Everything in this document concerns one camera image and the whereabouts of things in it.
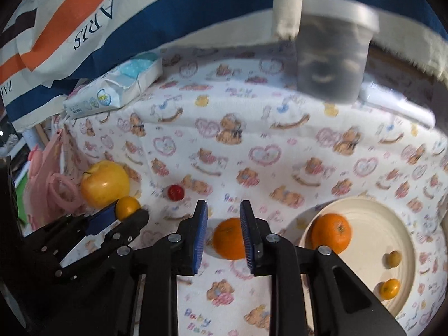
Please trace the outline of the small yellow orange fruit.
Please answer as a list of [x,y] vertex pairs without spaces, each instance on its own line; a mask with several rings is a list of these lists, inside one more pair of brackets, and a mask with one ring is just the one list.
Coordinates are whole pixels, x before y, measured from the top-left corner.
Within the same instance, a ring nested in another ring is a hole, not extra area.
[[115,217],[123,221],[133,215],[141,207],[139,201],[131,196],[122,197],[115,204]]

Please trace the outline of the large orange mandarin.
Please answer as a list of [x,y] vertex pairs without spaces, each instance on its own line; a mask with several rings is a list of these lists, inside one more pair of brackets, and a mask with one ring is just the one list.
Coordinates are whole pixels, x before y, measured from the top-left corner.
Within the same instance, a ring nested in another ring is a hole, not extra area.
[[244,240],[239,218],[228,218],[213,232],[213,249],[224,259],[239,260],[245,257]]

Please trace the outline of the small tan round fruit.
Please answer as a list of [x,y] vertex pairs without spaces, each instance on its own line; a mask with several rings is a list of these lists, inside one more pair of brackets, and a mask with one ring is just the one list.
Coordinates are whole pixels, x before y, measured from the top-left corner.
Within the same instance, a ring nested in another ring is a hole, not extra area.
[[402,254],[398,250],[394,250],[386,255],[386,265],[389,268],[396,268],[402,262]]

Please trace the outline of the yellow apple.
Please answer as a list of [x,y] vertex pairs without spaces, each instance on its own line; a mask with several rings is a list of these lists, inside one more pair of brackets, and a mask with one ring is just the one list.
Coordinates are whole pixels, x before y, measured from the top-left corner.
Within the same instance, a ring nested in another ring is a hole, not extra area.
[[80,193],[90,207],[102,209],[130,193],[130,179],[121,165],[103,160],[83,173]]

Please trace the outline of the small red cherry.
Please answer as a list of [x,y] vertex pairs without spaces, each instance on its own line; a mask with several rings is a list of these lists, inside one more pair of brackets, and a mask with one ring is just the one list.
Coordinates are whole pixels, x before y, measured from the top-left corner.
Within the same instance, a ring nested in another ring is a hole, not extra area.
[[185,197],[185,189],[179,184],[173,184],[166,191],[167,197],[173,201],[182,201]]

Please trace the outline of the pink plastic bag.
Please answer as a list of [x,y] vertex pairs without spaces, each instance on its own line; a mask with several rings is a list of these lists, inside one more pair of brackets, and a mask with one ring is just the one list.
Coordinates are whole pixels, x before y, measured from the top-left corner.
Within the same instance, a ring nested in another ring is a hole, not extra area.
[[23,202],[33,231],[75,213],[83,205],[78,185],[62,174],[63,141],[64,131],[57,130],[45,149],[36,147],[28,155],[30,167]]

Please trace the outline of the teddy bear print cloth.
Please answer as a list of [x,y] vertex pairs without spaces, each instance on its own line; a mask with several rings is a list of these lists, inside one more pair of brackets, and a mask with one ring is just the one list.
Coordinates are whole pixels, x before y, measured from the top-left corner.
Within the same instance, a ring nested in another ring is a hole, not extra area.
[[[65,171],[103,159],[122,164],[150,210],[134,241],[150,246],[209,206],[209,229],[236,217],[243,199],[274,233],[297,241],[312,211],[349,196],[393,209],[416,252],[415,286],[397,316],[419,335],[444,301],[447,245],[438,218],[447,196],[447,137],[360,103],[299,93],[284,48],[165,52],[163,75],[118,111],[58,118]],[[166,194],[185,189],[182,201]]]

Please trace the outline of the cream round plate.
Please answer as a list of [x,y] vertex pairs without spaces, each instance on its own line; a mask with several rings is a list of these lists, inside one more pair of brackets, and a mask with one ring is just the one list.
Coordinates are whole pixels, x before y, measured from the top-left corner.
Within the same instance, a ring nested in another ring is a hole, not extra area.
[[[396,213],[368,197],[347,197],[331,202],[317,213],[344,216],[352,227],[352,240],[339,257],[376,296],[379,287],[391,278],[400,280],[401,288],[391,300],[381,300],[397,317],[403,310],[415,283],[416,255],[411,237]],[[386,265],[386,255],[394,250],[402,254],[396,268]]]

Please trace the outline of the white wet wipes pack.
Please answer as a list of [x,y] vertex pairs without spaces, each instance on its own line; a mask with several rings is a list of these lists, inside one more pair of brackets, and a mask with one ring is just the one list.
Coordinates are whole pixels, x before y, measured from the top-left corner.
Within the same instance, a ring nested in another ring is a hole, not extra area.
[[144,52],[79,86],[64,101],[70,118],[114,111],[137,98],[162,76],[162,59]]

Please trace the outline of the white flat device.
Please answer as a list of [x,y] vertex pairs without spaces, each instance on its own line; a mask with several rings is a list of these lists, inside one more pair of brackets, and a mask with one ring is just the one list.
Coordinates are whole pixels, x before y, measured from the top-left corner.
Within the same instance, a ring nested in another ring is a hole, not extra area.
[[417,105],[402,93],[375,82],[363,82],[358,98],[367,106],[402,116],[428,129],[433,129],[436,126],[436,117],[431,109]]

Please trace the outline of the striped blue white towel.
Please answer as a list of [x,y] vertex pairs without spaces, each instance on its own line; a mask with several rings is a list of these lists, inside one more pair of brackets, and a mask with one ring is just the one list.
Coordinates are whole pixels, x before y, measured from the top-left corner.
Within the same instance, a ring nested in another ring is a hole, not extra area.
[[[1,101],[21,132],[60,113],[80,80],[140,52],[292,40],[308,1],[1,0]],[[447,80],[447,0],[350,1],[378,13],[377,45]]]

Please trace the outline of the clear plastic container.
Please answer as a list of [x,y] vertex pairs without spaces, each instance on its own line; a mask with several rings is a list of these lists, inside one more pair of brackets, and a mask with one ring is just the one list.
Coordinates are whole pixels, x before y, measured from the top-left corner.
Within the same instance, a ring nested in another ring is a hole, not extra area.
[[373,8],[354,0],[303,0],[296,39],[297,88],[331,103],[353,103],[370,42],[379,33]]

